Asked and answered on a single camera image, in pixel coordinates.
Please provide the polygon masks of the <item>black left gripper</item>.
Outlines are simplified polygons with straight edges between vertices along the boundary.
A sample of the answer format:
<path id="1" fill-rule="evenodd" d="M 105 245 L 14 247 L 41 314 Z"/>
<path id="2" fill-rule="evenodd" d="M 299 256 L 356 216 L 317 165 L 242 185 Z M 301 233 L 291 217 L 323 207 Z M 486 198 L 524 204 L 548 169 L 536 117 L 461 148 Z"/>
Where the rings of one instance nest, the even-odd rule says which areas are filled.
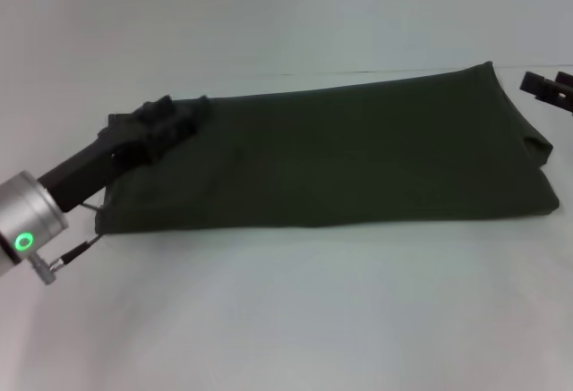
<path id="1" fill-rule="evenodd" d="M 67 213 L 119 176 L 155 164 L 170 149 L 192 137 L 210 114 L 210 100 L 173 100 L 169 95 L 138 108 L 131 117 L 105 127 L 86 148 L 39 177 L 40 184 Z"/>

